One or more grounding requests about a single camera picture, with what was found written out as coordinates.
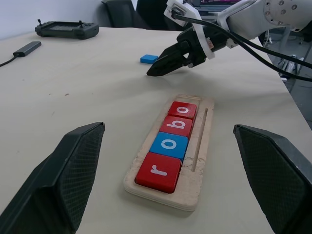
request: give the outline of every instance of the textured black pad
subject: textured black pad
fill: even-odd
[[[244,125],[235,126],[234,134],[249,184],[273,231],[312,233],[311,163],[282,136]]]
[[[66,134],[6,207],[0,233],[75,233],[94,183],[104,130],[99,122]]]

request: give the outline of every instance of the white table surface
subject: white table surface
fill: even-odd
[[[79,234],[272,234],[247,181],[235,124],[287,137],[312,161],[312,132],[278,74],[237,47],[165,77],[148,77],[178,32],[101,28],[85,41],[28,34],[0,42],[0,212],[62,136],[104,121],[97,176]],[[175,94],[211,96],[214,119],[197,209],[183,212],[127,193],[123,178],[157,115]]]

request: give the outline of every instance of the black remote controller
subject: black remote controller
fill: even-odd
[[[99,26],[96,23],[79,22],[59,22],[50,21],[41,24],[35,28],[35,32],[41,37],[74,38],[88,39],[98,34]]]

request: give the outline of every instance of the white wall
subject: white wall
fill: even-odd
[[[37,19],[99,23],[101,7],[101,0],[0,0],[0,40],[33,32]]]

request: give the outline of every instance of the blue block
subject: blue block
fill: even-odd
[[[184,160],[188,138],[169,133],[158,133],[150,152]]]
[[[153,64],[157,60],[158,56],[156,55],[144,55],[141,57],[142,63]]]

